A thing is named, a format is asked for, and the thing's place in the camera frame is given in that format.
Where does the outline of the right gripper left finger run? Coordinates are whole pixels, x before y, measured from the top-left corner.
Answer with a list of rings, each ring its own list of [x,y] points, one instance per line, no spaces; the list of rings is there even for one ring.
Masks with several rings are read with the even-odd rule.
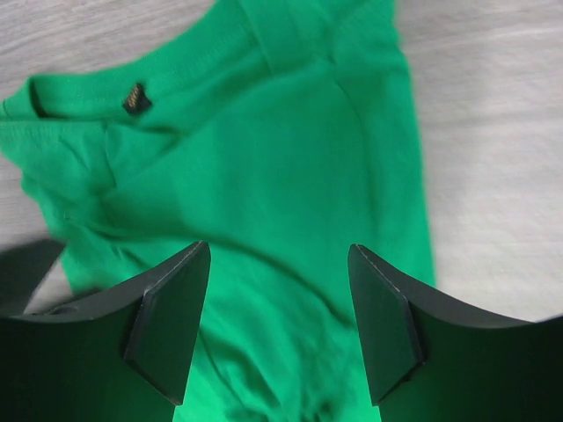
[[[171,420],[186,392],[208,245],[194,243],[114,287],[27,313],[62,249],[34,240],[1,253],[2,420]]]

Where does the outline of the green t shirt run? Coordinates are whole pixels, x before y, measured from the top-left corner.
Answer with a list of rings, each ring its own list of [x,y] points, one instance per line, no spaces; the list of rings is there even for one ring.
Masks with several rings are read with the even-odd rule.
[[[1,104],[75,291],[196,241],[212,263],[178,421],[377,421],[348,284],[367,246],[432,283],[391,1],[219,1],[135,62]]]

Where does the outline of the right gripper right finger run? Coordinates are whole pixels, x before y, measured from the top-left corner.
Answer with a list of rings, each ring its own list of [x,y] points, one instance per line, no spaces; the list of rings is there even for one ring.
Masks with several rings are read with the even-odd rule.
[[[355,244],[349,286],[371,403],[384,421],[559,421],[562,319],[463,302]]]

